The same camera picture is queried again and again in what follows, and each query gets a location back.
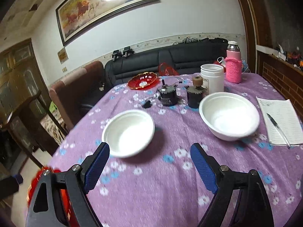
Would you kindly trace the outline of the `purple floral tablecloth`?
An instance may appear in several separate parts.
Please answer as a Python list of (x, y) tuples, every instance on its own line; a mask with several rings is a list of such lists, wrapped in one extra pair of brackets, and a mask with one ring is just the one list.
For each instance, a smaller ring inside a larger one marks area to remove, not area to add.
[[(272, 146), (261, 119), (259, 130), (243, 142), (216, 138), (202, 121), (198, 109), (186, 104), (184, 86), (190, 75), (181, 75), (177, 87), (182, 99), (176, 106), (163, 107), (152, 100), (145, 110), (155, 122), (149, 146), (129, 159), (110, 157), (97, 186), (88, 194), (104, 226), (197, 226), (213, 194), (208, 191), (190, 159), (190, 147), (201, 144), (221, 165), (240, 172), (256, 169), (265, 185), (275, 226), (284, 226), (302, 200), (302, 145), (288, 149)], [(138, 109), (152, 99), (156, 87), (131, 90), (127, 84), (110, 89), (69, 132), (49, 165), (61, 171), (82, 163), (102, 141), (106, 124), (120, 112)], [(244, 73), (240, 84), (225, 83), (225, 90), (251, 101), (256, 97), (282, 100), (261, 76)]]

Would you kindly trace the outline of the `small black clip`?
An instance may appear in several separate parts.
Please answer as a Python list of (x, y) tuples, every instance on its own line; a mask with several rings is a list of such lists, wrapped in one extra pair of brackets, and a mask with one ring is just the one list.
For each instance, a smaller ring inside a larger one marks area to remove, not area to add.
[(152, 102), (150, 100), (147, 100), (145, 101), (142, 105), (141, 105), (142, 108), (144, 109), (148, 109), (148, 108), (151, 108), (152, 107)]

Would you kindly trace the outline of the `wooden cabinet with glass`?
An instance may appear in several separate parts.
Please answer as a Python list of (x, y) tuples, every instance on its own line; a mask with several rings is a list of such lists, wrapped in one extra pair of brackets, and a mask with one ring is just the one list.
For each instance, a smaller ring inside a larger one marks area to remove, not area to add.
[(25, 99), (41, 91), (49, 107), (51, 99), (35, 58), (31, 39), (1, 51), (1, 121)]

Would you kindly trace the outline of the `small white foam bowl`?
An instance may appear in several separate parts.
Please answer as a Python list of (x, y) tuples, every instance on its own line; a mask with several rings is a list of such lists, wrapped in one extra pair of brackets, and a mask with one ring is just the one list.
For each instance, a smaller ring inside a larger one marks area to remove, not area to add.
[(114, 116), (102, 132), (102, 141), (109, 145), (110, 155), (128, 158), (142, 152), (155, 133), (152, 117), (142, 110), (127, 110)]

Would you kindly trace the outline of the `large white foam bowl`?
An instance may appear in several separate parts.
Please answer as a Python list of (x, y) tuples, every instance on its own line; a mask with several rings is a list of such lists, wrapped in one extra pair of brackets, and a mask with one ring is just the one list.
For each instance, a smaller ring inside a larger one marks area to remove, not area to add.
[(260, 114), (253, 103), (228, 92), (204, 97), (199, 103), (199, 114), (212, 134), (224, 141), (250, 136), (260, 124)]

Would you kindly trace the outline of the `lined paper notepad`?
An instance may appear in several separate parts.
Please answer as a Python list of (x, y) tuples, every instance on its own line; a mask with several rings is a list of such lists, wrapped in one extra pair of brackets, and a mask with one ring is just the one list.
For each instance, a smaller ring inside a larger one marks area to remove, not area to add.
[(267, 100), (256, 98), (265, 122), (268, 141), (273, 145), (286, 145), (277, 129), (269, 120), (273, 117), (292, 147), (302, 145), (302, 127), (290, 100)]

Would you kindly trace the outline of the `brick-pattern counter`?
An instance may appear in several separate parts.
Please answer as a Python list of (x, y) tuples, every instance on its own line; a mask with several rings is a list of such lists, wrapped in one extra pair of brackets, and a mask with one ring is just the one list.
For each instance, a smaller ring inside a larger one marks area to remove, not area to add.
[(290, 100), (302, 119), (302, 71), (276, 57), (274, 49), (256, 45), (256, 73), (267, 80), (285, 99)]

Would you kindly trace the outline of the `white plastic jar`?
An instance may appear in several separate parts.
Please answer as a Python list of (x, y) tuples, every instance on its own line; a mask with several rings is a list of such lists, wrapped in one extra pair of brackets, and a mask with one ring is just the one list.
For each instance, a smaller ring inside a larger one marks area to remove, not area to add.
[(206, 88), (206, 94), (224, 91), (224, 68), (217, 64), (204, 64), (200, 67), (200, 75), (203, 78), (202, 87)]

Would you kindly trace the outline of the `red glass plate with sticker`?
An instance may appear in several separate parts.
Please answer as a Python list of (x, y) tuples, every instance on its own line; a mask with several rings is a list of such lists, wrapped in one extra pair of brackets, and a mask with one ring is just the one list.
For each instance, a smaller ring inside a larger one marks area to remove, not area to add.
[[(40, 170), (37, 171), (37, 173), (35, 174), (35, 177), (33, 177), (33, 179), (31, 180), (31, 183), (27, 190), (27, 207), (28, 208), (30, 207), (30, 204), (32, 202), (32, 198), (34, 195), (34, 191), (37, 188), (38, 181), (44, 175), (44, 171), (46, 171), (46, 170), (49, 170), (51, 173), (60, 173), (61, 172), (60, 169), (52, 168), (50, 166), (44, 166)], [(59, 196), (60, 196), (62, 206), (64, 209), (63, 215), (66, 217), (69, 226), (79, 226), (77, 219), (75, 217), (74, 211), (72, 209), (67, 190), (60, 189), (59, 192), (60, 192)]]

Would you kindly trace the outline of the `red plastic bag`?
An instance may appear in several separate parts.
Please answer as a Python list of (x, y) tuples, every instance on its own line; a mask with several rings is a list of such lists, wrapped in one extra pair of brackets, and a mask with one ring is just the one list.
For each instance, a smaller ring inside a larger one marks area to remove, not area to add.
[(169, 64), (161, 63), (158, 66), (158, 72), (160, 76), (177, 76), (179, 73)]

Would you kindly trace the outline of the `clear bag of toys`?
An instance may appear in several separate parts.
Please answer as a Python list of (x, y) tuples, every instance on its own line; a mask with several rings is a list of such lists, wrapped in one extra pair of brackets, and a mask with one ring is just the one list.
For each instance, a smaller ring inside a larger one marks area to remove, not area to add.
[(245, 60), (242, 61), (242, 69), (241, 69), (242, 73), (250, 73), (250, 69), (249, 66), (247, 64), (247, 62)]

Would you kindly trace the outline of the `framed horse painting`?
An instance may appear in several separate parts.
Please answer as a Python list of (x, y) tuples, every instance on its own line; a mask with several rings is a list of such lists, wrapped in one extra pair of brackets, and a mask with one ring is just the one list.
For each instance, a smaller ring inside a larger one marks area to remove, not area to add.
[(64, 0), (55, 10), (64, 46), (114, 16), (159, 0)]

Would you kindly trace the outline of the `yellow wall notice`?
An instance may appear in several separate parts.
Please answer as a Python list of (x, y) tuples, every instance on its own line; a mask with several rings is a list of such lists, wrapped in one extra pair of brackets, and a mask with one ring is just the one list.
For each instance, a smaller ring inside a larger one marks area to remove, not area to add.
[(68, 55), (66, 52), (65, 47), (62, 48), (59, 52), (58, 52), (58, 58), (61, 64), (65, 63), (65, 61), (68, 60)]

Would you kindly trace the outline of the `pink knit-sleeved bottle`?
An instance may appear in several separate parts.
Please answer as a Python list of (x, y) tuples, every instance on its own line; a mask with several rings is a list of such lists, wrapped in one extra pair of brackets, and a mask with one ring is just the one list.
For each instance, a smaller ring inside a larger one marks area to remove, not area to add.
[(226, 80), (235, 84), (241, 82), (242, 60), (238, 42), (228, 41), (226, 58)]

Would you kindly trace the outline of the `dark wooden chair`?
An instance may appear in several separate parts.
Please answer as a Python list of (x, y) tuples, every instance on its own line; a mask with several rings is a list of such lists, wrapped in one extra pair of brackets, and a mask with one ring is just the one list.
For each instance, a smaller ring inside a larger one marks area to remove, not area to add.
[(22, 149), (22, 151), (29, 157), (39, 168), (43, 168), (44, 165), (38, 161), (33, 155), (33, 152), (30, 149), (27, 149), (22, 144), (22, 137), (17, 136), (13, 131), (11, 125), (15, 119), (20, 119), (22, 124), (25, 126), (25, 129), (28, 131), (29, 136), (33, 139), (37, 146), (42, 150), (48, 152), (50, 155), (53, 155), (58, 149), (58, 144), (54, 138), (44, 129), (41, 125), (41, 121), (35, 118), (34, 113), (30, 108), (30, 104), (34, 101), (38, 101), (42, 108), (45, 110), (48, 117), (52, 120), (55, 126), (58, 128), (60, 133), (64, 136), (67, 136), (68, 133), (66, 129), (58, 122), (55, 116), (50, 112), (49, 108), (44, 104), (41, 98), (42, 91), (38, 90), (35, 95), (29, 96), (21, 104), (19, 104), (6, 118), (6, 120), (1, 123), (1, 129), (7, 130), (17, 145)]

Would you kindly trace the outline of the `far red glass plate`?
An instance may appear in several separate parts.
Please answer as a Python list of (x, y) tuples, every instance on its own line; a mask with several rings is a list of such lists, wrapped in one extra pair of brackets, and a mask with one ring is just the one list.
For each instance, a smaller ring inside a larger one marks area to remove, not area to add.
[(127, 83), (129, 89), (147, 90), (155, 87), (160, 82), (159, 77), (154, 72), (144, 72), (134, 76)]

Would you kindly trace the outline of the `black leather sofa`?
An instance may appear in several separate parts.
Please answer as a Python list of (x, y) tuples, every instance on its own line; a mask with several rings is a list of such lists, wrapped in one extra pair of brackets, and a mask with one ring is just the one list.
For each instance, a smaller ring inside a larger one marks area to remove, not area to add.
[(217, 58), (226, 56), (227, 40), (224, 38), (204, 38), (198, 42), (177, 44), (135, 53), (127, 58), (118, 58), (105, 64), (102, 79), (78, 104), (81, 116), (90, 109), (114, 86), (126, 84), (134, 76), (144, 72), (159, 74), (166, 63), (179, 74), (200, 72), (200, 66), (212, 64)]

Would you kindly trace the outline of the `black ballpoint pen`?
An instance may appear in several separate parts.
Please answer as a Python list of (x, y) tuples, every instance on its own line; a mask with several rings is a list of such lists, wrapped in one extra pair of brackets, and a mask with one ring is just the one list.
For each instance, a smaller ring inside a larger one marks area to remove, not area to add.
[(272, 122), (273, 126), (277, 129), (277, 131), (280, 134), (280, 136), (283, 138), (283, 140), (286, 143), (286, 146), (288, 147), (288, 149), (290, 149), (291, 148), (290, 142), (288, 141), (286, 135), (283, 133), (282, 129), (279, 127), (279, 125), (273, 119), (273, 117), (270, 116), (270, 114), (267, 113), (267, 116), (268, 116), (269, 120)]

